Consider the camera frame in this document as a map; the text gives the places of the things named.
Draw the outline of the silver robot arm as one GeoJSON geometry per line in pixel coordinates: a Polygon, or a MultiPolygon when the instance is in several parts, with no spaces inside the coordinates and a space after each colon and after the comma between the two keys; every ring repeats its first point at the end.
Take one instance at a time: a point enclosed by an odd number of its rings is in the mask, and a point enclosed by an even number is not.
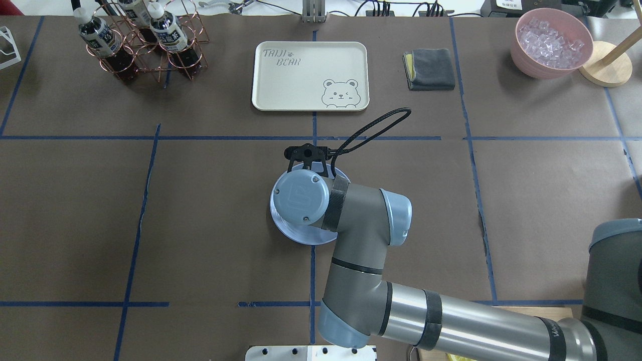
{"type": "Polygon", "coordinates": [[[552,320],[388,279],[412,206],[400,194],[295,169],[271,201],[290,224],[335,234],[318,332],[362,348],[374,336],[476,360],[640,360],[640,219],[597,226],[579,318],[552,320]]]}

